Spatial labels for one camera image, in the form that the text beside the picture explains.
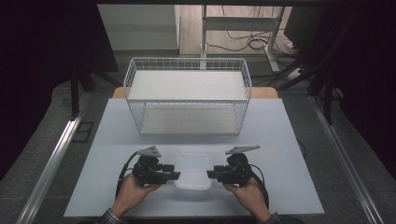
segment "metal rail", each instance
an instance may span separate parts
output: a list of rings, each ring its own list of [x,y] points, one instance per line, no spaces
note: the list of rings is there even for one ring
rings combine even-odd
[[[59,166],[61,165],[64,154],[66,153],[67,148],[72,141],[73,135],[76,132],[82,116],[84,115],[90,98],[91,93],[84,92],[82,94],[79,101],[80,111],[76,119],[70,120],[64,128],[64,132],[62,133],[62,136],[59,139],[55,149],[53,149],[52,155],[50,156],[49,161],[47,162],[47,165],[43,170],[43,173],[35,184],[35,188],[30,194],[26,205],[22,209],[17,223],[32,223],[34,221],[35,215],[37,214],[38,209],[40,208],[44,197],[46,196],[47,191],[50,188],[50,184],[52,183],[52,180],[55,177]]]
[[[346,173],[346,177],[348,178],[350,185],[358,196],[361,207],[363,208],[363,211],[368,217],[370,223],[384,223],[384,220],[380,216],[369,190],[365,187],[364,183],[361,180],[361,177],[353,166],[352,161],[347,155],[347,151],[344,149],[341,140],[338,138],[338,135],[335,132],[334,127],[332,125],[329,125],[326,118],[323,116],[323,108],[318,97],[310,96],[309,99],[311,100],[311,103],[317,112],[320,123],[322,124],[325,133],[328,135],[332,143],[332,147],[334,148],[335,154],[337,155],[338,160],[340,161],[341,166]]]

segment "wrist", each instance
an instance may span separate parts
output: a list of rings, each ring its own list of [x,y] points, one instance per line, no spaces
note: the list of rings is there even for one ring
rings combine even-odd
[[[253,216],[260,223],[265,223],[272,217],[270,211],[266,207],[264,209],[261,209],[260,211],[256,212],[255,214],[253,214]]]
[[[111,212],[114,214],[114,216],[118,218],[122,218],[123,215],[128,212],[128,209],[125,206],[122,206],[122,204],[119,203],[114,203],[113,206],[110,208]]]

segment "finger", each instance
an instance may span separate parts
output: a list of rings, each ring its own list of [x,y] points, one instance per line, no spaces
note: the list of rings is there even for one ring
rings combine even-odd
[[[223,186],[225,189],[227,189],[228,191],[230,191],[232,193],[236,192],[236,190],[238,189],[238,187],[235,186],[234,184],[224,184],[223,183]]]

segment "black curtain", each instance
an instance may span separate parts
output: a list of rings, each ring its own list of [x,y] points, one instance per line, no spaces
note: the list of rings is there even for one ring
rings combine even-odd
[[[396,178],[396,17],[391,2],[367,4],[335,59],[347,117]]]
[[[2,1],[0,26],[3,177],[44,117],[52,90],[74,67],[118,68],[93,1]]]

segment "wall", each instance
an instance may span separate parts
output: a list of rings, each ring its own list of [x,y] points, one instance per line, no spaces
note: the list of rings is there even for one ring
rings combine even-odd
[[[113,50],[178,49],[178,6],[98,5]]]

